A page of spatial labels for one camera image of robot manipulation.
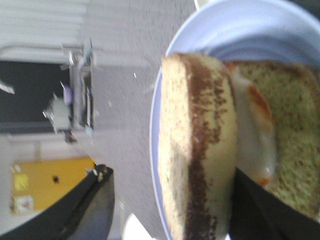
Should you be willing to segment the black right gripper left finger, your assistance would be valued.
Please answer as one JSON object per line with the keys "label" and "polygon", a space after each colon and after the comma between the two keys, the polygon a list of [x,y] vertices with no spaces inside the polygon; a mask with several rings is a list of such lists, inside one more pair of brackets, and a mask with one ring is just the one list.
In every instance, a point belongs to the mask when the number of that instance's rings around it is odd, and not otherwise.
{"label": "black right gripper left finger", "polygon": [[114,171],[97,165],[70,192],[2,240],[106,240],[115,209]]}

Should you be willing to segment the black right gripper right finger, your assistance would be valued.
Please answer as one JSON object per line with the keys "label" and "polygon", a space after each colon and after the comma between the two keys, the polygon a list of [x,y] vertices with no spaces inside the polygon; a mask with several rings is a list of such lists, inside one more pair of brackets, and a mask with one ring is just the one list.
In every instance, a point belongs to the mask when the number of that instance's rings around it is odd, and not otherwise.
{"label": "black right gripper right finger", "polygon": [[318,240],[320,224],[268,193],[238,168],[232,196],[232,240]]}

